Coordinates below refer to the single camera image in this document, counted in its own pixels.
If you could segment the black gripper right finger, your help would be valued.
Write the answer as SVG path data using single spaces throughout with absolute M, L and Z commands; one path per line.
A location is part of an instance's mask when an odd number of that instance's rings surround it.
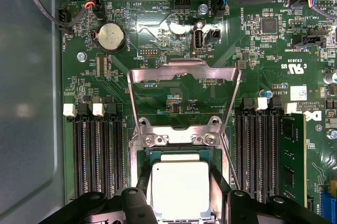
M 210 201 L 219 223 L 329 223 L 289 198 L 271 196 L 261 203 L 233 190 L 216 168 L 210 170 Z

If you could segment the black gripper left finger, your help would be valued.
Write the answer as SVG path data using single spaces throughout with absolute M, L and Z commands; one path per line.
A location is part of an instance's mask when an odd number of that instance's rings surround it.
M 158 223 L 146 201 L 150 169 L 142 168 L 136 187 L 123 188 L 108 199 L 101 192 L 87 192 L 51 215 L 51 223 Z

